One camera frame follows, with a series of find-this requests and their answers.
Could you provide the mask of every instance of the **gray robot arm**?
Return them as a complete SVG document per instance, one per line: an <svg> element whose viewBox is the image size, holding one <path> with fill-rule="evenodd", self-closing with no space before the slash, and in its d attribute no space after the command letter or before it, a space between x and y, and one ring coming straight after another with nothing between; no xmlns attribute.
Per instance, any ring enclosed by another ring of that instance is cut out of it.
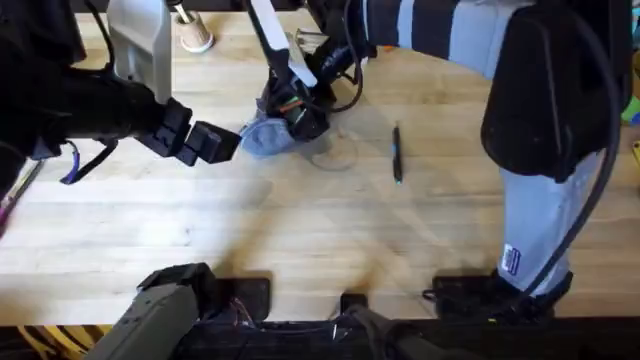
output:
<svg viewBox="0 0 640 360"><path fill-rule="evenodd" d="M169 359L200 318L217 309L215 277L206 264L154 272L138 287L124 315L87 360Z"/></svg>

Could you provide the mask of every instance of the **green object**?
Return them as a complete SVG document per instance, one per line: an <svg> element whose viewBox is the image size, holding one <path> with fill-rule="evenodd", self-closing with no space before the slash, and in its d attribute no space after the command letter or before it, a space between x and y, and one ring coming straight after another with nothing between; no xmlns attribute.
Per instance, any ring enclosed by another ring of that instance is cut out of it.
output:
<svg viewBox="0 0 640 360"><path fill-rule="evenodd" d="M627 105L627 108L622 112L622 120L627 123L631 123L633 117L638 113L640 113L640 100L638 100L637 97L632 96L629 105Z"/></svg>

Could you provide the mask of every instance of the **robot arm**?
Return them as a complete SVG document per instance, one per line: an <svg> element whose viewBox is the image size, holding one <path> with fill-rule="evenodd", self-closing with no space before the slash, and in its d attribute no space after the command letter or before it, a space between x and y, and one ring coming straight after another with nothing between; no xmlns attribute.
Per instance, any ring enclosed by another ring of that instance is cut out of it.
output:
<svg viewBox="0 0 640 360"><path fill-rule="evenodd" d="M262 11L252 20L272 67L265 108L278 116L271 109L282 101L304 100L306 117L292 122L284 114L296 140L328 129L329 106L335 102L329 85L373 55L373 46L413 49L493 80L481 140L504 183L503 256L492 276L436 277L425 295L443 318L483 314L481 320L513 322L550 316L571 283L566 248L597 202L615 160L618 109L629 96L629 1L308 1L316 23L329 35L306 57L318 79L312 86L287 68L288 49L272 56L265 34L282 30L265 28L265 18L277 22L275 12L256 2L247 7L250 14ZM605 148L602 171L583 207L597 154Z"/></svg>
<svg viewBox="0 0 640 360"><path fill-rule="evenodd" d="M100 70L71 67L84 58L84 49L67 0L0 0L0 197L27 158L59 156L71 139L94 139L105 150L82 168L75 156L63 179L67 184L80 180L127 137L187 166L197 158L230 160L240 137L202 121L190 125L191 109L171 97L165 1L112 0L110 35L86 3L109 48L110 60Z"/></svg>

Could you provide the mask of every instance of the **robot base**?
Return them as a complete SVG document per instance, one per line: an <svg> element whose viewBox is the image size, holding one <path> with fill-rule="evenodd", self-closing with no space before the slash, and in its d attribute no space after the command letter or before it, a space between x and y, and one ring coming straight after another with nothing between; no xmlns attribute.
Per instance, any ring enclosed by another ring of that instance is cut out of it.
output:
<svg viewBox="0 0 640 360"><path fill-rule="evenodd" d="M438 317L444 321L542 324L554 317L553 307L569 291L572 278L569 272L552 292L529 297L516 307L484 318L480 316L520 294L496 271L489 276L436 276L432 289L425 290L422 296L435 304Z"/></svg>

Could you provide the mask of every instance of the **wire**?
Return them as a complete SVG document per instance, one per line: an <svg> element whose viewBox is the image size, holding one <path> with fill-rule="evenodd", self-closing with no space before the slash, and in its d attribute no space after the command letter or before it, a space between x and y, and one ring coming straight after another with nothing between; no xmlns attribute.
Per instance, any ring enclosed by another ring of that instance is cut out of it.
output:
<svg viewBox="0 0 640 360"><path fill-rule="evenodd" d="M488 309L488 311L483 312L481 314L482 316L478 316L478 318L481 320L486 320L487 317L492 317L497 313L515 308L520 305L520 303L525 301L529 296L531 296L531 294L533 294L535 289L540 286L547 275L549 275L553 267L556 266L560 258L562 258L567 249L569 249L580 230L586 224L589 216L602 197L602 193L604 192L609 178L611 177L611 173L613 172L613 166L616 161L618 146L620 143L620 95L618 94L616 80L611 73L611 66L608 60L607 53L602 47L598 35L578 14L573 13L573 18L580 37L587 44L594 57L598 70L602 75L602 80L607 92L607 97L609 98L609 139L607 142L606 153L604 159L602 160L602 166L600 168L600 172L598 173L598 177L594 182L591 193L587 197L584 206L569 228L569 231L567 231L567 234L562 239L562 242L553 251L542 269L540 269L538 275L536 275L531 284L518 296L504 302L502 305L498 305L493 309Z"/></svg>
<svg viewBox="0 0 640 360"><path fill-rule="evenodd" d="M363 84L364 77L362 74L362 64L360 63L360 59L358 59L356 47L353 45L353 39L351 38L351 33L349 32L349 7L350 6L351 6L351 0L347 0L344 6L344 19L342 19L343 20L342 22L344 24L344 32L345 32L345 37L347 38L347 44L349 45L349 51L351 52L351 57L353 58L353 61L356 67L355 79L358 82L358 89L356 90L356 94L353 96L353 98L348 104L337 107L337 108L324 108L314 104L311 100L309 100L306 96L304 96L303 94L298 92L297 89L294 88L293 91L298 96L298 98L300 98L300 100L304 103L306 107L312 110L320 111L323 113L337 114L354 107L360 100L360 97L362 96L362 91L364 88L364 84Z"/></svg>
<svg viewBox="0 0 640 360"><path fill-rule="evenodd" d="M102 33L102 38L104 42L107 44L107 51L109 52L109 61L104 65L104 69L102 71L111 71L113 70L113 64L115 63L115 53L113 50L113 43L111 42L111 38L109 37L109 33L107 32L107 28L104 26L102 19L100 18L100 13L98 12L98 8L91 2L91 0L84 0L84 5L89 9L91 15L95 19L98 27L100 28L100 33Z"/></svg>

